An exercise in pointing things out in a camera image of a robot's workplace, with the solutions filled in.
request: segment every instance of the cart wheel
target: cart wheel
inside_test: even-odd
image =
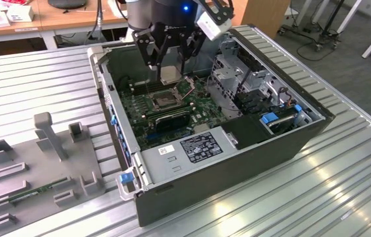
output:
[[[322,45],[316,44],[316,52],[318,52],[321,50],[321,48],[322,48]]]
[[[280,35],[280,36],[284,35],[284,29],[282,29],[282,28],[280,28],[278,35]]]
[[[337,45],[339,45],[339,41],[335,41],[333,44],[332,44],[332,49],[336,49]]]

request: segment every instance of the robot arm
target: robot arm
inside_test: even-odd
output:
[[[178,47],[184,65],[189,57],[198,54],[205,37],[213,40],[228,30],[233,17],[232,1],[228,0],[229,6],[221,6],[218,0],[212,2],[216,13],[205,0],[126,0],[128,27],[134,30],[133,41],[145,65],[156,67],[158,79],[161,61],[170,47]],[[148,54],[150,41],[154,47]]]

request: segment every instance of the motherboard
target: motherboard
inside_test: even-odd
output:
[[[141,150],[202,132],[226,121],[206,92],[206,78],[177,83],[145,83],[120,91],[130,127]]]

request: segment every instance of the handle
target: handle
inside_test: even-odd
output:
[[[128,192],[128,190],[125,190],[125,187],[120,181],[120,176],[122,174],[126,174],[126,173],[132,173],[132,170],[133,170],[134,167],[129,167],[128,169],[125,169],[122,172],[120,172],[116,177],[114,177],[114,180],[116,180],[116,185],[117,185],[117,189],[118,189],[118,194],[120,194],[120,198],[124,200],[124,201],[128,201],[130,199],[133,199],[133,195],[140,192],[141,190],[134,190],[133,192]]]

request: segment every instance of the slotted platform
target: slotted platform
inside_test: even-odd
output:
[[[120,171],[93,89],[85,47],[0,57],[0,139],[34,136],[30,116],[53,129],[90,127],[105,194],[6,236],[371,236],[371,117],[256,29],[236,30],[336,114],[292,160],[152,225],[118,197]]]

